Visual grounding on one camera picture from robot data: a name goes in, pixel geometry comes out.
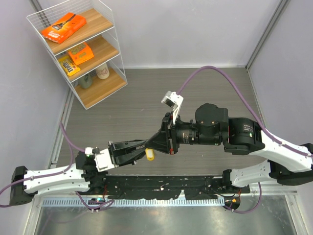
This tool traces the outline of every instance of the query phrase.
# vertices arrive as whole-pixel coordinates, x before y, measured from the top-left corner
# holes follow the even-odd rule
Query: bottle
[[[92,85],[92,78],[89,73],[78,79],[78,84],[83,88],[87,89]]]
[[[110,72],[109,72],[107,63],[104,63],[103,65],[100,65],[98,68],[96,68],[96,73],[97,73],[98,78],[100,79],[108,78],[110,75]]]

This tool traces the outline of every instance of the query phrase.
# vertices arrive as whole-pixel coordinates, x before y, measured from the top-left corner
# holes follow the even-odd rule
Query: gray wall
[[[0,188],[16,166],[47,166],[67,85],[26,16],[28,0],[4,0],[0,8]],[[9,190],[0,203],[9,202]],[[0,209],[1,234],[20,235],[29,205]]]
[[[251,69],[268,129],[296,144],[313,143],[312,9],[313,1],[292,0]],[[313,183],[298,192],[312,226]]]
[[[43,8],[64,0],[39,0]],[[279,0],[101,0],[113,11],[124,65],[245,66]]]

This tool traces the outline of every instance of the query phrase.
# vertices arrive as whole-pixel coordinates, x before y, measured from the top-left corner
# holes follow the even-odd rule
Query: orange snack bag
[[[68,54],[76,65],[79,65],[94,56],[91,48],[87,45],[87,43],[81,43],[73,47],[68,51]]]
[[[85,17],[69,12],[57,22],[45,28],[41,34],[44,38],[60,44],[85,24]]]

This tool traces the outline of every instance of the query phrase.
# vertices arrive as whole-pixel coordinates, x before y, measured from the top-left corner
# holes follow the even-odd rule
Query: black motor
[[[180,144],[220,145],[225,152],[246,155],[264,148],[261,128],[248,118],[228,118],[228,110],[206,103],[195,113],[196,123],[183,122],[178,116],[175,125],[166,113],[161,129],[146,143],[146,148],[176,154]]]

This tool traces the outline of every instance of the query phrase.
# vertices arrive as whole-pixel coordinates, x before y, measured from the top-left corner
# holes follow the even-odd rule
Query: shelf board
[[[107,79],[102,80],[94,76],[92,85],[87,89],[81,88],[80,85],[75,87],[86,108],[91,107],[127,84],[114,69],[109,68],[109,72],[110,75]]]
[[[86,18],[87,23],[64,42],[58,44],[49,39],[45,39],[55,55],[87,40],[91,36],[97,35],[113,27],[113,24],[109,20],[93,8],[80,13],[80,15]]]
[[[90,46],[94,57],[78,65],[80,71],[68,76],[70,82],[119,54],[119,51],[101,36],[90,40],[87,44]]]

